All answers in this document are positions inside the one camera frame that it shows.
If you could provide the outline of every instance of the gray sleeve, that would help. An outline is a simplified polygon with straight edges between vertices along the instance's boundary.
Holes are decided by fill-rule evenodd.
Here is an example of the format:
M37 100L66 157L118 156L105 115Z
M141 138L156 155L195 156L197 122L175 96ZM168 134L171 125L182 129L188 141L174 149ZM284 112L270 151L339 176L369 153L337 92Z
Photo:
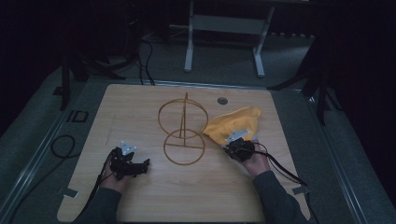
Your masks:
M117 223L121 194L114 189L99 188L88 208L73 223Z
M272 171L257 175L253 185L259 193L267 224L309 223L298 202L285 191Z

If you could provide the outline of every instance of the yellow cloth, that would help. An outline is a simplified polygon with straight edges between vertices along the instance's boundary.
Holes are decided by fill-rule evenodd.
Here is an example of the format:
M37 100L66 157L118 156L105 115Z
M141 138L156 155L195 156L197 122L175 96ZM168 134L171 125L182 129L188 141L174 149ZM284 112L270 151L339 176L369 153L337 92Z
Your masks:
M254 106L247 106L232 113L218 116L207 123L204 133L219 145L228 145L225 141L233 131L249 130L244 140L252 140L256 135L258 118L262 111Z

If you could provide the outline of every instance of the black clamp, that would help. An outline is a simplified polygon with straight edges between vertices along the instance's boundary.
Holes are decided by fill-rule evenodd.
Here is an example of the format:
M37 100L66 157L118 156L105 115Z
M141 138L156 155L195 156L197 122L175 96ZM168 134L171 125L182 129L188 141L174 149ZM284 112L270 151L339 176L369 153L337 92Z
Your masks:
M121 180L125 175L146 174L149 168L149 159L143 163L132 163L134 152L125 154L120 147L116 147L111 151L110 169L116 174L116 178Z

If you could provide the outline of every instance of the metal frame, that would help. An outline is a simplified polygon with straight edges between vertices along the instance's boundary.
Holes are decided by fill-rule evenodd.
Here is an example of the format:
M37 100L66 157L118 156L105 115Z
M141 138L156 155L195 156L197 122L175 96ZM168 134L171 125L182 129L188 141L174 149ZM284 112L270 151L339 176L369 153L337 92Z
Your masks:
M262 45L268 33L268 28L271 19L274 15L275 7L270 7L266 20L252 20L241 18L226 18L217 16L205 16L194 14L194 1L190 1L190 19L189 19L189 43L187 46L186 62L184 64L184 71L190 72L192 70L192 54L193 54L193 31L207 30L228 33L259 35L260 41L256 47L253 48L253 58L256 64L257 76L264 77L264 68L262 65Z

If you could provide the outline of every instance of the table leg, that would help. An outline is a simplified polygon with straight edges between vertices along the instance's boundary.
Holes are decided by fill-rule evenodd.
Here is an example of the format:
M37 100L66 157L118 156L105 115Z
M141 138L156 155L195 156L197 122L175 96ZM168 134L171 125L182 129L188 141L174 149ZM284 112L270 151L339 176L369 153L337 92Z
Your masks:
M274 15L274 10L275 7L270 7L270 11L268 12L267 19L265 20L264 25L262 27L262 33L261 33L259 45L253 48L253 57L254 57L254 62L256 64L258 77L265 76L264 68L262 66L262 56L260 55L260 53L262 52L262 45L264 44L265 37L267 36L268 28L270 27L271 19Z
M190 19L189 19L189 44L187 46L187 53L186 53L186 62L184 63L184 71L185 72L190 72L192 68L192 54L193 54L193 49L194 45L192 43L192 23L193 23L193 17L194 17L194 1L190 1Z

